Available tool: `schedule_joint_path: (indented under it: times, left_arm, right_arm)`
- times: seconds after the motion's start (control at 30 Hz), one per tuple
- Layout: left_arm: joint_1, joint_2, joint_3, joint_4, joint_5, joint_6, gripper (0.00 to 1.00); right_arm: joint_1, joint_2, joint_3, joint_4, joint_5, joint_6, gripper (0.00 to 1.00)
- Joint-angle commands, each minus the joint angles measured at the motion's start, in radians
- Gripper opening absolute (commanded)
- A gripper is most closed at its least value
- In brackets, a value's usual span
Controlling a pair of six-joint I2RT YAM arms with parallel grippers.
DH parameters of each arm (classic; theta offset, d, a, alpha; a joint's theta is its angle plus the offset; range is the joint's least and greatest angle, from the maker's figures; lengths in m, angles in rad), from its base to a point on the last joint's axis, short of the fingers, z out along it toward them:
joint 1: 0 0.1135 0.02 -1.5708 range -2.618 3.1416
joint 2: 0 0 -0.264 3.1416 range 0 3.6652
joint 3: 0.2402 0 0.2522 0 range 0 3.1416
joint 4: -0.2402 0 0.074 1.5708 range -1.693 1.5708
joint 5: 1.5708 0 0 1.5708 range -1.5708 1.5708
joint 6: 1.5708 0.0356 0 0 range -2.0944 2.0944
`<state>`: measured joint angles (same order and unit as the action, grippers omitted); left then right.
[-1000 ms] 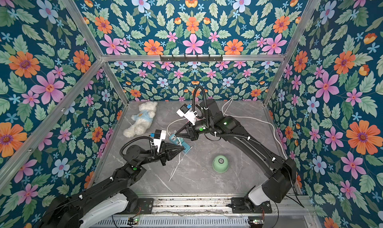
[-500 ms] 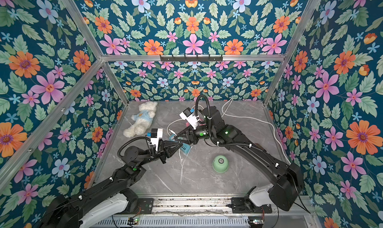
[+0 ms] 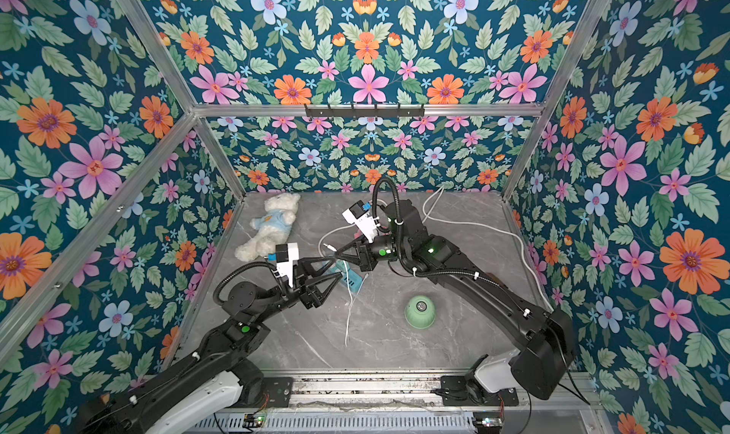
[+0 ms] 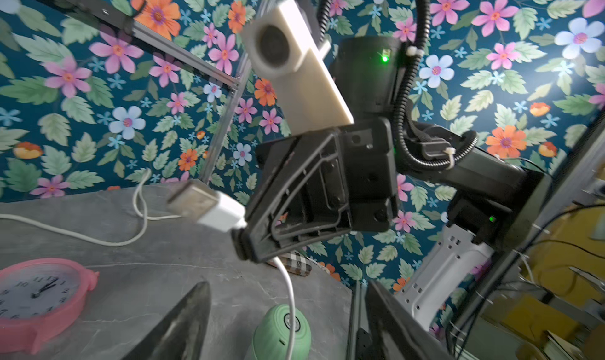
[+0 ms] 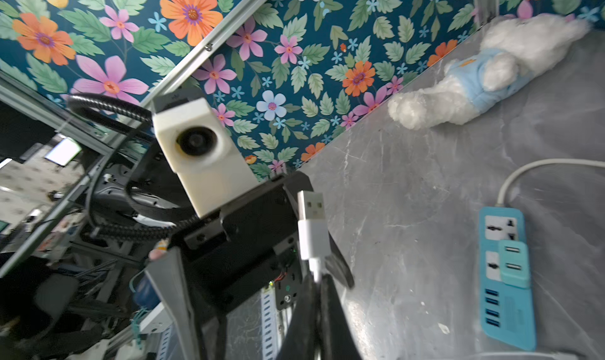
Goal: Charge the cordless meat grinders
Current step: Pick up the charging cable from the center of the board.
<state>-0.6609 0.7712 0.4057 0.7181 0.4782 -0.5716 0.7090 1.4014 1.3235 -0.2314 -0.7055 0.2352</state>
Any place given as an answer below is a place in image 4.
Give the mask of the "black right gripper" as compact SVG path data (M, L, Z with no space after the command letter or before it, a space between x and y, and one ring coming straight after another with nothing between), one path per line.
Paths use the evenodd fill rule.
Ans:
M383 118L260 145L262 178L232 231L238 257L266 262L350 231L384 231L397 210L394 149Z

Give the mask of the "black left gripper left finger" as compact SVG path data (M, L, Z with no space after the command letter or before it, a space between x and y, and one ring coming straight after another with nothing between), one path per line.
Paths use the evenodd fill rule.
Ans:
M210 310L210 284L202 281L196 284L123 359L200 359Z

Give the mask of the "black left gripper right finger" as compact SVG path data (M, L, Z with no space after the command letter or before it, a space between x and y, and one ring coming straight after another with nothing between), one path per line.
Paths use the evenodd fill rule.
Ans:
M368 284L365 308L369 341L365 359L451 359L447 349L406 312L384 286Z

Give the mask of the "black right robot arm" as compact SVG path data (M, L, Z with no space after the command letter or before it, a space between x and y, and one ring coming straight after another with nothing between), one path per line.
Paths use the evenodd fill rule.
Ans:
M411 89L429 37L429 0L415 0L414 39L343 41L326 66L330 5L282 0L244 27L255 73L273 86L291 128L259 146L262 180L233 231L255 263L352 231L385 232L398 213L396 178L455 188L441 237L403 290L400 304L423 328L464 277L526 238L550 180L412 117Z

